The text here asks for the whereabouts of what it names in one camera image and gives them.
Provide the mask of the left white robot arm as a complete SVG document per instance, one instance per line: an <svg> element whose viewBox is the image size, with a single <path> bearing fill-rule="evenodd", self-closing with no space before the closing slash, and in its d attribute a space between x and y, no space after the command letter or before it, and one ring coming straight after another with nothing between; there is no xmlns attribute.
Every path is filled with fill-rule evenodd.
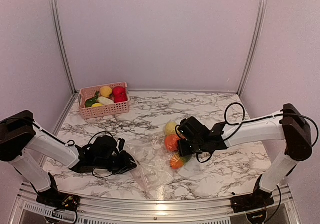
<svg viewBox="0 0 320 224"><path fill-rule="evenodd" d="M94 173L106 170L112 175L123 174L137 167L135 159L123 149L125 140L109 132L96 134L84 147L73 140L65 142L42 128L33 113L24 110L1 121L0 159L13 166L25 179L42 193L52 206L63 202L54 178L34 160L30 151L39 152L61 163L75 173Z"/></svg>

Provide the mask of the left aluminium corner post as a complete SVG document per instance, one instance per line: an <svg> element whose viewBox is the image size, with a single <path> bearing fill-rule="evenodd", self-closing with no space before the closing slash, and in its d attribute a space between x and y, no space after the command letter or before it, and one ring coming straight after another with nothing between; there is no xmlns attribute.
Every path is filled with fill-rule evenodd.
<svg viewBox="0 0 320 224"><path fill-rule="evenodd" d="M72 76L72 71L70 68L70 64L68 61L68 55L67 55L67 51L65 48L65 43L64 43L64 38L63 38L63 32L62 32L62 27L61 27L61 22L60 22L60 17L59 17L59 10L58 10L58 0L50 0L50 5L51 5L51 11L52 11L52 16L53 16L53 24L54 24L54 28L55 28L55 33L56 33L56 37L57 37L57 43L59 46L59 51L60 51L60 55L62 57L62 63L63 63L63 67L65 70L65 74L66 74L66 78L67 78L67 82L70 88L70 92L75 95L77 93L77 89L75 86L75 82Z"/></svg>

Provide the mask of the clear zip top bag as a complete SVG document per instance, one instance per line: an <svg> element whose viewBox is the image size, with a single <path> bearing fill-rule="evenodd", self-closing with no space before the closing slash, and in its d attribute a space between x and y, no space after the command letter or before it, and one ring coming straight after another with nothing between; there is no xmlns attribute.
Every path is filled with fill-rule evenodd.
<svg viewBox="0 0 320 224"><path fill-rule="evenodd" d="M176 127L175 131L181 138L182 134ZM165 137L163 128L161 132L129 141L129 145L125 148L137 163L137 168L131 173L145 192L157 190L171 182L179 170L170 166L171 157L179 151L168 151L165 147Z"/></svg>

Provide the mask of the green fake vegetable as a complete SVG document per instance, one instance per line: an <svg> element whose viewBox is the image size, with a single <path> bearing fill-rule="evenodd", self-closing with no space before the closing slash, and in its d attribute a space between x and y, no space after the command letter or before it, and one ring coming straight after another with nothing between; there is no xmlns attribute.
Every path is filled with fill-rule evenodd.
<svg viewBox="0 0 320 224"><path fill-rule="evenodd" d="M85 101L85 107L89 108L91 107L93 104L95 104L97 102L96 98L89 98Z"/></svg>

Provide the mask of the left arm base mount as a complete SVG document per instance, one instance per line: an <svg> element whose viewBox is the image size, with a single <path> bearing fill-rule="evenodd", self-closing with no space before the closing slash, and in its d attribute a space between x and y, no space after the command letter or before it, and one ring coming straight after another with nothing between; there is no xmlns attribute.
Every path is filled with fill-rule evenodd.
<svg viewBox="0 0 320 224"><path fill-rule="evenodd" d="M57 188L54 177L49 174L51 181L50 189L37 191L37 202L54 207L55 210L77 211L80 197L78 195L60 192Z"/></svg>

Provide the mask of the peach coloured fake fruit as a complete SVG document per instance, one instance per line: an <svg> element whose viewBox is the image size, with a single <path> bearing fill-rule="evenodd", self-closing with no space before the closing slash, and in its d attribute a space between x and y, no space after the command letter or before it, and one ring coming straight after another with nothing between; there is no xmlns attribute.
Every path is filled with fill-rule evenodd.
<svg viewBox="0 0 320 224"><path fill-rule="evenodd" d="M110 86L106 85L102 86L99 92L102 96L109 97L113 93L113 89Z"/></svg>

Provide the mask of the white fake cabbage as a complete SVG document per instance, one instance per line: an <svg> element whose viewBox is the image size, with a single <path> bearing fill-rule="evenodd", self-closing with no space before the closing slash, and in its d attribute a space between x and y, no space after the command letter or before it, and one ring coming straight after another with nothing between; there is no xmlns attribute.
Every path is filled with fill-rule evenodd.
<svg viewBox="0 0 320 224"><path fill-rule="evenodd" d="M110 105L110 104L113 104L114 101L108 97L104 97L104 96L100 96L98 97L97 101L99 103L102 103L103 105Z"/></svg>

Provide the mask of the orange fake fruit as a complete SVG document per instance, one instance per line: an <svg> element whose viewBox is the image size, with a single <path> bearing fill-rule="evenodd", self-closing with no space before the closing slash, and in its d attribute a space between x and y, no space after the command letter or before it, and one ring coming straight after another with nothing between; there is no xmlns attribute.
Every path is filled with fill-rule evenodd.
<svg viewBox="0 0 320 224"><path fill-rule="evenodd" d="M165 137L164 144L168 151L178 151L178 141L180 138L176 134L171 134Z"/></svg>

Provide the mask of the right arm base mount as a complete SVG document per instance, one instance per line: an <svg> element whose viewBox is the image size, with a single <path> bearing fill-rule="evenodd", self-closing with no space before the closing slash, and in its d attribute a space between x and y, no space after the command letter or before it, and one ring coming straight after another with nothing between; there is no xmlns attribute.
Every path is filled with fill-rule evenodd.
<svg viewBox="0 0 320 224"><path fill-rule="evenodd" d="M231 207L234 213L264 208L274 204L272 192L265 192L260 189L261 178L262 175L257 179L252 193L231 198Z"/></svg>

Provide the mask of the aluminium corner post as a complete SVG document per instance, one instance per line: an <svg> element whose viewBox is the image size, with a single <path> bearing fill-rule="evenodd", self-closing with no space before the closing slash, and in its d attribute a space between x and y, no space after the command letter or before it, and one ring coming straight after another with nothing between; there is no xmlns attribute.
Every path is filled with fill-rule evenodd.
<svg viewBox="0 0 320 224"><path fill-rule="evenodd" d="M70 68L70 64L68 61L68 55L67 55L67 51L65 48L65 43L64 43L64 38L63 38L63 32L62 32L62 27L61 27L61 22L60 22L60 17L59 17L59 10L58 10L58 0L50 0L50 5L51 5L51 11L52 11L52 16L53 16L53 24L54 24L54 28L55 28L55 33L56 33L56 37L57 37L57 43L59 46L59 51L60 51L60 55L62 57L62 63L63 63L63 67L65 70L65 74L66 74L66 78L67 78L67 82L70 88L70 92L75 95L77 93L77 89L75 86L75 82L72 76L72 71Z"/></svg>
<svg viewBox="0 0 320 224"><path fill-rule="evenodd" d="M256 54L257 46L259 43L259 38L263 29L263 24L265 20L265 14L266 14L266 7L267 7L268 0L259 0L258 4L258 10L257 10L257 17L256 22L253 30L253 35L251 39L251 45L248 51L248 55L246 58L244 70L240 79L240 83L237 89L237 94L241 97L244 93L246 83L249 79L250 70L253 66L254 57Z"/></svg>

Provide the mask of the yellow fake lemon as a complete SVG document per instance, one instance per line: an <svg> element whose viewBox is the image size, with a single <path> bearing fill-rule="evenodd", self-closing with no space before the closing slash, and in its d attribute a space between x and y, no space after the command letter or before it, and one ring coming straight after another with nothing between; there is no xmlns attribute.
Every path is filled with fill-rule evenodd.
<svg viewBox="0 0 320 224"><path fill-rule="evenodd" d="M176 126L177 123L174 121L168 122L165 127L164 127L164 133L166 136L171 135L171 134L176 134Z"/></svg>

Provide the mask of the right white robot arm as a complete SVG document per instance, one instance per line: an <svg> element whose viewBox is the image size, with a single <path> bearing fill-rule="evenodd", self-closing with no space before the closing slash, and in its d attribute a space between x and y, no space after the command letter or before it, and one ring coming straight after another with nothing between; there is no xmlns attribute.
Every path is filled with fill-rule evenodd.
<svg viewBox="0 0 320 224"><path fill-rule="evenodd" d="M248 196L248 204L258 208L299 162L311 157L315 142L311 139L309 121L310 118L301 115L293 104L287 103L270 115L239 123L223 121L212 129L192 116L183 119L175 129L183 135L183 139L178 141L180 156L199 156L204 152L212 155L215 151L240 144L284 140L285 149L257 180L253 193Z"/></svg>

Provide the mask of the green red fake mango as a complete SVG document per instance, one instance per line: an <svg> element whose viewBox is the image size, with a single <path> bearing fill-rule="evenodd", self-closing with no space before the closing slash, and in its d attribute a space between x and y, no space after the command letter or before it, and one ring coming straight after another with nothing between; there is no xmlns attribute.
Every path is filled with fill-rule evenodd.
<svg viewBox="0 0 320 224"><path fill-rule="evenodd" d="M192 156L180 156L179 153L175 153L170 159L170 166L172 169L180 169L186 163L191 160Z"/></svg>

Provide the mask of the aluminium front frame rail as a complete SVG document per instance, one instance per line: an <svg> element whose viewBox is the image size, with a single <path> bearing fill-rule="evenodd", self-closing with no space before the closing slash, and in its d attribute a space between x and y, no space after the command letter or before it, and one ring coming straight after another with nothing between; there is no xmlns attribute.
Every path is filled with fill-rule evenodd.
<svg viewBox="0 0 320 224"><path fill-rule="evenodd" d="M52 218L59 223L247 223L245 212L235 213L231 197L195 200L126 200L81 195L78 212L58 210L36 202L28 183L20 186L10 223L44 223Z"/></svg>

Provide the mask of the yellow fake pear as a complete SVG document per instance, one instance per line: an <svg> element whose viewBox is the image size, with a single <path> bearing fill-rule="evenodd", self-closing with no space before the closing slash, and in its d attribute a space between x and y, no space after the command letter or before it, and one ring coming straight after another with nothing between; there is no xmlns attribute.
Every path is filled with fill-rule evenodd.
<svg viewBox="0 0 320 224"><path fill-rule="evenodd" d="M103 104L102 104L102 103L97 102L97 103L92 104L92 106L91 106L91 107L100 107L100 106L103 106Z"/></svg>

